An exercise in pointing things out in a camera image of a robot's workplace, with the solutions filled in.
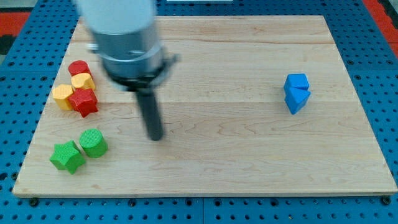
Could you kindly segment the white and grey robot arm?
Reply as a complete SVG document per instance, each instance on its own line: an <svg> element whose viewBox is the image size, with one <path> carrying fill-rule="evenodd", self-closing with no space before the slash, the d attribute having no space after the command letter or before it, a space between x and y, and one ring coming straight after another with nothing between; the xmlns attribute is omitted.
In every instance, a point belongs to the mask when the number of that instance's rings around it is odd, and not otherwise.
<svg viewBox="0 0 398 224"><path fill-rule="evenodd" d="M153 0L75 0L109 78L126 91L152 91L169 75L177 56L167 54Z"/></svg>

